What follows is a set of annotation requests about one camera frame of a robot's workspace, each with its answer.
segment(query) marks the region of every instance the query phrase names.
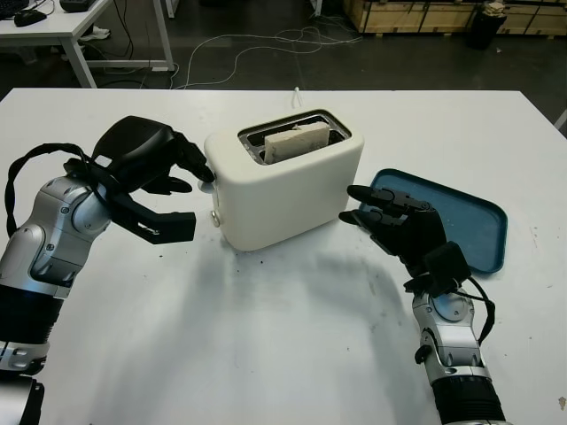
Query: floor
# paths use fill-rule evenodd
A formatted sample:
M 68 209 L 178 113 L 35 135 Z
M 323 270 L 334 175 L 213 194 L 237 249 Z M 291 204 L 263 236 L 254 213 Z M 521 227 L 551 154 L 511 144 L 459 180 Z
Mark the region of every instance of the floor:
M 126 0 L 116 0 L 123 10 Z M 326 16 L 343 16 L 340 0 L 323 2 Z M 136 0 L 130 6 L 128 29 L 134 58 L 161 58 L 159 38 L 151 0 Z M 224 0 L 223 6 L 205 7 L 197 0 L 180 0 L 175 19 L 167 20 L 167 30 L 179 72 L 140 70 L 123 74 L 121 70 L 97 70 L 100 86 L 113 88 L 168 89 L 186 83 L 188 64 L 195 47 L 208 38 L 223 34 L 275 35 L 290 28 L 316 27 L 320 34 L 335 40 L 353 40 L 358 35 L 346 18 L 312 19 L 307 0 Z M 109 40 L 92 42 L 86 55 L 99 58 L 97 49 L 120 53 L 128 38 L 111 6 L 98 22 L 113 31 Z M 288 38 L 300 31 L 280 34 Z M 222 81 L 230 76 L 235 57 L 243 53 L 237 71 L 222 84 L 191 86 L 189 89 L 494 89 L 520 90 L 551 121 L 567 107 L 567 50 L 564 39 L 500 36 L 488 50 L 472 50 L 461 36 L 391 35 L 365 36 L 358 42 L 323 45 L 329 38 L 318 38 L 314 29 L 303 33 L 302 41 L 282 42 L 249 37 L 224 37 L 207 43 L 195 54 L 189 83 Z M 11 53 L 0 53 L 0 98 L 13 87 L 78 87 L 70 65 L 49 48 L 38 48 L 39 60 L 26 66 Z

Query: table surface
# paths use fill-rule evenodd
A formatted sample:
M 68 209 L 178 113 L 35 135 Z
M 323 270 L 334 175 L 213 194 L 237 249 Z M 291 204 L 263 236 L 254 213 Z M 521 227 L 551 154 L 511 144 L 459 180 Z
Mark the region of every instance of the table surface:
M 101 13 L 112 0 L 97 0 L 89 10 L 81 13 L 67 13 L 55 1 L 55 11 L 47 19 L 27 27 L 16 27 L 11 20 L 0 20 L 0 39 L 7 38 L 45 38 L 45 37 L 75 37 L 83 28 L 86 21 L 93 15 Z M 43 4 L 40 12 L 51 10 L 50 2 Z
M 483 353 L 509 421 L 565 423 L 567 141 L 517 92 L 302 98 L 364 134 L 356 183 L 398 168 L 504 209 L 504 268 L 479 276 L 497 305 Z M 129 114 L 166 122 L 202 147 L 215 130 L 262 122 L 291 103 L 291 91 L 15 89 L 0 103 L 0 186 L 37 144 L 89 152 Z M 28 163 L 17 181 L 19 223 L 65 159 Z M 152 246 L 111 226 L 95 241 L 50 337 L 42 424 L 439 424 L 413 361 L 408 275 L 360 230 L 334 221 L 243 253 L 208 219 L 210 195 L 136 199 L 161 212 L 197 211 L 195 240 Z M 484 319 L 479 305 L 477 332 Z

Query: plastic tray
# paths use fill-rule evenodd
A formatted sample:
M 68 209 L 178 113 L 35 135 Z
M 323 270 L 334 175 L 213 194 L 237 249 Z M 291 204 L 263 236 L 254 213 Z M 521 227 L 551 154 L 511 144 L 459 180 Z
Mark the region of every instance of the plastic tray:
M 372 188 L 391 188 L 429 202 L 439 211 L 447 240 L 457 242 L 469 267 L 480 273 L 494 273 L 504 264 L 508 218 L 496 204 L 387 168 L 380 171 Z M 371 209 L 362 204 L 364 211 Z

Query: robotic arm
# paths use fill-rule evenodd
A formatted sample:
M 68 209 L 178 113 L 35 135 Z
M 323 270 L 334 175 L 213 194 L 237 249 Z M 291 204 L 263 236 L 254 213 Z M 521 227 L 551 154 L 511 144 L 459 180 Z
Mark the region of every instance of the robotic arm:
M 447 242 L 439 213 L 397 190 L 350 186 L 348 193 L 374 208 L 342 212 L 339 218 L 368 230 L 372 241 L 398 256 L 412 277 L 404 286 L 414 294 L 412 307 L 422 332 L 416 363 L 425 365 L 441 422 L 511 425 L 480 352 L 493 325 L 494 304 L 470 276 L 459 245 Z M 483 297 L 461 289 L 467 279 Z M 484 301 L 488 310 L 478 340 L 472 330 L 472 299 Z
M 41 188 L 30 218 L 17 228 L 16 175 L 29 159 L 53 151 L 80 159 L 69 160 L 66 175 Z M 33 376 L 47 359 L 51 328 L 90 246 L 112 221 L 150 243 L 192 240 L 195 214 L 157 214 L 129 195 L 137 189 L 190 192 L 188 183 L 169 176 L 173 165 L 204 182 L 214 180 L 204 155 L 183 135 L 155 121 L 127 117 L 102 137 L 92 158 L 77 146 L 52 144 L 11 166 L 5 195 L 11 239 L 0 259 L 0 425 L 39 422 L 44 388 Z M 493 303 L 470 277 L 459 246 L 447 242 L 437 211 L 394 190 L 351 186 L 348 192 L 375 208 L 343 212 L 340 219 L 367 229 L 412 276 L 405 287 L 414 294 L 422 330 L 416 362 L 425 365 L 442 423 L 510 425 L 479 349 L 492 327 Z M 483 297 L 461 289 L 466 279 Z M 478 340 L 472 299 L 484 301 L 489 312 Z
M 58 150 L 81 159 L 69 160 L 67 174 L 41 188 L 31 216 L 17 228 L 16 174 L 28 159 Z M 32 376 L 43 369 L 51 328 L 90 246 L 111 221 L 151 243 L 192 240 L 194 213 L 157 214 L 129 195 L 137 189 L 190 192 L 188 183 L 169 176 L 173 165 L 214 180 L 205 156 L 182 134 L 127 117 L 102 137 L 92 158 L 73 145 L 43 145 L 10 168 L 5 202 L 11 239 L 0 260 L 0 425 L 39 422 L 44 388 Z

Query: white table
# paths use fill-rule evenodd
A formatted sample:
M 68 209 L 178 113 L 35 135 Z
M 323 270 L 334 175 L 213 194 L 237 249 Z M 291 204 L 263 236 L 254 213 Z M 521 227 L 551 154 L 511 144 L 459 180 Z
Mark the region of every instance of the white table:
M 179 0 L 166 0 L 167 16 L 170 19 L 175 18 L 177 7 L 179 7 Z
M 357 183 L 394 167 L 504 209 L 505 265 L 481 278 L 497 305 L 483 353 L 511 422 L 564 423 L 567 141 L 517 92 L 302 97 L 366 137 Z M 291 91 L 15 89 L 0 103 L 0 168 L 38 143 L 91 151 L 129 114 L 166 122 L 202 147 L 225 125 L 288 112 L 291 99 Z M 24 169 L 18 223 L 66 158 Z M 360 230 L 336 221 L 242 253 L 208 219 L 210 195 L 136 199 L 161 212 L 197 211 L 195 240 L 152 246 L 118 226 L 96 240 L 39 374 L 42 424 L 439 424 L 413 361 L 408 275 Z M 479 305 L 477 330 L 484 319 Z
M 311 5 L 315 9 L 314 15 L 321 16 L 322 0 L 310 0 Z
M 13 21 L 0 20 L 0 47 L 2 46 L 41 46 L 62 45 L 69 61 L 84 88 L 95 88 L 89 67 L 164 67 L 174 71 L 174 60 L 167 38 L 166 24 L 160 0 L 153 0 L 158 21 L 159 35 L 164 49 L 165 60 L 92 60 L 86 61 L 78 44 L 79 37 L 92 25 L 113 0 L 97 0 L 87 12 L 67 13 L 55 0 L 55 11 L 47 19 L 28 27 L 16 27 Z M 42 6 L 40 11 L 49 12 L 50 4 Z

